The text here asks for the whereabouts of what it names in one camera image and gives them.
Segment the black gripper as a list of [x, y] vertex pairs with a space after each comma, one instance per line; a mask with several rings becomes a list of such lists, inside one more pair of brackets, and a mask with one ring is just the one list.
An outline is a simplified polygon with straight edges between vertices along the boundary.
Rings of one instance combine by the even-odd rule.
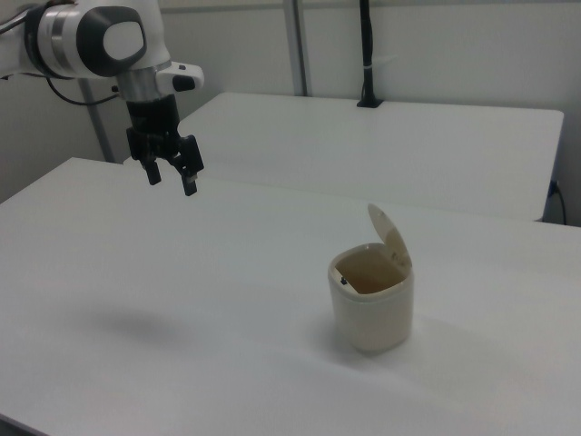
[[156, 158], [176, 168], [186, 196], [197, 193], [198, 173], [204, 169], [202, 156], [193, 135], [179, 140], [180, 117], [173, 95], [150, 102], [127, 102], [131, 126], [126, 129], [130, 154], [147, 174], [150, 185], [161, 181]]

